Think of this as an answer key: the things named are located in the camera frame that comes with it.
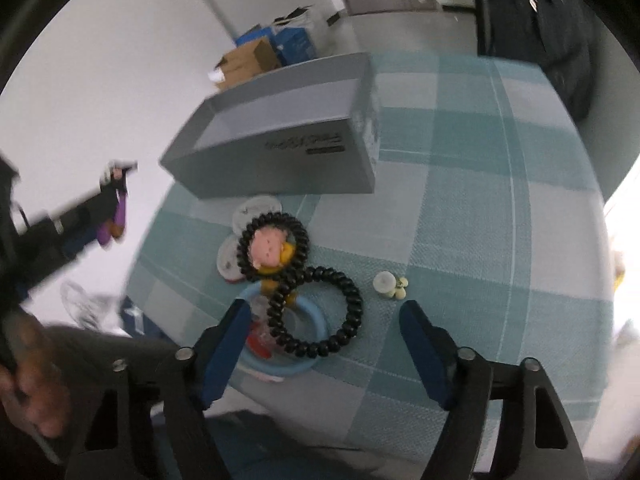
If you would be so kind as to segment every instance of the person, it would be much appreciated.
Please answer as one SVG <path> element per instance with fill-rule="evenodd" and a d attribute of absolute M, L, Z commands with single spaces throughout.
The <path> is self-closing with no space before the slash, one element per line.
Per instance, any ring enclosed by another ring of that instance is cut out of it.
<path fill-rule="evenodd" d="M 178 348 L 166 340 L 133 339 L 80 330 L 43 327 L 22 311 L 14 324 L 22 344 L 15 375 L 0 365 L 0 475 L 2 478 L 62 480 L 87 404 L 113 362 L 160 362 Z M 19 390 L 20 403 L 12 399 Z M 25 420 L 46 437 L 61 459 L 55 465 L 28 434 Z"/>

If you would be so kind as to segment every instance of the checkered tablecloth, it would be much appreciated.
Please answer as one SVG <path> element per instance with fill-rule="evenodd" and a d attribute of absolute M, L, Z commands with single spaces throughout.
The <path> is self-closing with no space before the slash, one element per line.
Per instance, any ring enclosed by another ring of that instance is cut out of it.
<path fill-rule="evenodd" d="M 371 286 L 390 270 L 407 298 L 460 346 L 545 366 L 584 441 L 605 384 L 612 269 L 602 197 L 575 126 L 543 73 L 477 57 L 373 57 L 382 102 L 374 194 L 282 196 L 312 241 L 310 264 L 351 276 L 365 300 L 358 338 L 312 371 L 232 386 L 334 440 L 426 460 L 446 414 L 427 397 L 398 328 L 400 301 Z M 244 285 L 216 253 L 244 198 L 199 201 L 175 185 L 127 293 L 169 336 L 192 344 Z M 345 305 L 305 285 L 332 330 Z M 486 442 L 495 439 L 492 406 Z"/>

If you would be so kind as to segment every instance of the finger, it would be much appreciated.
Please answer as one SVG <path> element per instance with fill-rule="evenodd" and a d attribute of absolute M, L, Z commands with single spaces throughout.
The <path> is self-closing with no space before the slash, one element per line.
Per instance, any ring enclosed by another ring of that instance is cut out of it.
<path fill-rule="evenodd" d="M 9 373 L 9 370 L 0 365 L 0 392 L 12 392 L 14 390 L 14 377 Z"/>
<path fill-rule="evenodd" d="M 24 403 L 24 414 L 33 424 L 43 424 L 58 416 L 64 391 L 57 384 L 44 384 Z"/>
<path fill-rule="evenodd" d="M 40 322 L 31 314 L 24 314 L 18 323 L 18 335 L 25 348 L 42 348 L 47 338 Z"/>
<path fill-rule="evenodd" d="M 28 422 L 24 415 L 24 408 L 18 402 L 18 399 L 15 397 L 15 394 L 5 392 L 1 395 L 2 405 L 4 406 L 4 411 L 6 413 L 9 421 L 20 430 L 23 430 L 25 433 L 29 432 Z"/>
<path fill-rule="evenodd" d="M 46 438 L 57 438 L 65 433 L 66 425 L 66 419 L 60 416 L 39 424 L 38 431 Z"/>
<path fill-rule="evenodd" d="M 52 386 L 47 391 L 31 397 L 25 408 L 27 420 L 32 422 L 41 434 L 48 437 L 60 436 L 70 420 L 71 405 L 66 388 Z"/>
<path fill-rule="evenodd" d="M 20 362 L 15 381 L 25 394 L 34 394 L 53 379 L 53 367 L 46 352 L 33 350 Z"/>

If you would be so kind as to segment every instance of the cardboard box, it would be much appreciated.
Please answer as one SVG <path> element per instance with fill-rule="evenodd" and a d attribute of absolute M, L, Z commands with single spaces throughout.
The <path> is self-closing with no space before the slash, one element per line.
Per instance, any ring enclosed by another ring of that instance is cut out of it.
<path fill-rule="evenodd" d="M 369 54 L 307 61 L 207 98 L 160 162 L 199 198 L 371 193 L 379 108 Z"/>
<path fill-rule="evenodd" d="M 267 38 L 258 38 L 227 52 L 209 78 L 221 90 L 249 81 L 281 66 Z"/>

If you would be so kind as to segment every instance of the white bottle cap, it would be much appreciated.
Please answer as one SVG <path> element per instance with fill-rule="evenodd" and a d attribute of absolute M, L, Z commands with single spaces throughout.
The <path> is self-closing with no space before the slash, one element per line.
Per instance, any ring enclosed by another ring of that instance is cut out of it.
<path fill-rule="evenodd" d="M 396 277 L 388 270 L 377 273 L 376 277 L 373 278 L 373 288 L 379 294 L 393 295 L 397 284 L 398 280 L 396 280 Z"/>

